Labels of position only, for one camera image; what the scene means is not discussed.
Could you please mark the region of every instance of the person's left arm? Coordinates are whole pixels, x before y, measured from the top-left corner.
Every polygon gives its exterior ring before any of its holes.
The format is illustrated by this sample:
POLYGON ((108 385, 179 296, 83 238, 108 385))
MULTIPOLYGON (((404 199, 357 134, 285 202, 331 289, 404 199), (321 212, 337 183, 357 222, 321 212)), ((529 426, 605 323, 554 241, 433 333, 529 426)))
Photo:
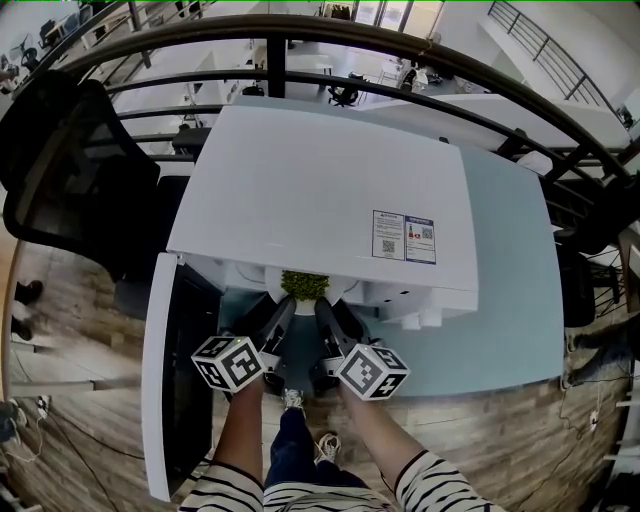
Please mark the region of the person's left arm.
POLYGON ((233 512, 262 510, 262 378, 236 393, 209 469, 180 506, 233 512))

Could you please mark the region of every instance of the forearm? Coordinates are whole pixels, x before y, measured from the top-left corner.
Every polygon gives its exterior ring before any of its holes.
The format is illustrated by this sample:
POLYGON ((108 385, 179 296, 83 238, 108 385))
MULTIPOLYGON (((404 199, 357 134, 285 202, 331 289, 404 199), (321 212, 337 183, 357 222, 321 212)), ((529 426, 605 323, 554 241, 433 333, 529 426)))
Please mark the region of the forearm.
POLYGON ((340 396, 369 453, 392 487, 400 472, 424 447, 375 402, 365 402, 340 385, 340 396))
POLYGON ((214 462, 228 464, 262 482, 262 395, 264 381, 257 379, 231 400, 214 462))

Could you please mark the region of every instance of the power outlet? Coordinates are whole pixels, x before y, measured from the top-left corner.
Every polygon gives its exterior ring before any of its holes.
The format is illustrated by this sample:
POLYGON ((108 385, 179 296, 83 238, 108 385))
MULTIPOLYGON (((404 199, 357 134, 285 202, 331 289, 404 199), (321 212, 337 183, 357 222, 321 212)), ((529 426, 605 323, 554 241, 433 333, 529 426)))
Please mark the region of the power outlet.
POLYGON ((50 396, 39 396, 38 397, 38 414, 43 420, 47 419, 49 416, 49 407, 51 405, 51 397, 50 396))
POLYGON ((589 416, 589 430, 595 432, 596 428, 598 428, 598 411, 592 411, 589 416))

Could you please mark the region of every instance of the white cube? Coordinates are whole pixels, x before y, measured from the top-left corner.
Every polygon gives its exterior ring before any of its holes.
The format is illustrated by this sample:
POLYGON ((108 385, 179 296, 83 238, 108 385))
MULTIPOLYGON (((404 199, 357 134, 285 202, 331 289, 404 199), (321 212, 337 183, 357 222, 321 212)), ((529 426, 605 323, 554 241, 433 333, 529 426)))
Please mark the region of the white cube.
POLYGON ((390 348, 356 345, 336 376, 363 400, 385 400, 411 373, 390 348))
POLYGON ((266 370, 247 336, 210 336, 191 359, 210 387, 231 393, 260 378, 266 370))

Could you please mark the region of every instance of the striped shirt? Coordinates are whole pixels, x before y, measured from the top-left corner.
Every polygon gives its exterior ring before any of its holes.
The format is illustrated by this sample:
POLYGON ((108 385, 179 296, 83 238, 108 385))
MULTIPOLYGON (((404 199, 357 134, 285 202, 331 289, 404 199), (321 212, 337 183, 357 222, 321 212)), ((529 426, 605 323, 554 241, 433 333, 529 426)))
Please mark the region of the striped shirt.
MULTIPOLYGON (((467 479, 431 452, 417 455, 402 471, 395 496, 412 512, 504 512, 471 488, 467 479)), ((183 512, 385 512, 395 510, 381 494, 355 487, 284 482, 264 490, 250 475, 213 463, 185 499, 183 512)))

